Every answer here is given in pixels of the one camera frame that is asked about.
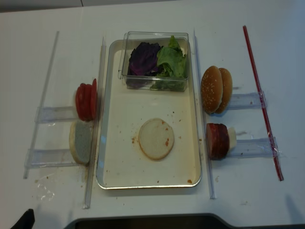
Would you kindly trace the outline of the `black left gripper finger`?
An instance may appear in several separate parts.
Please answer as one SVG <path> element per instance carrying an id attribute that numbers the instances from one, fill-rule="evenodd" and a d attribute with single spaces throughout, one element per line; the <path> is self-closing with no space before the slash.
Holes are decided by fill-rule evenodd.
<path id="1" fill-rule="evenodd" d="M 35 223 L 34 210 L 28 209 L 11 229 L 32 229 Z"/>

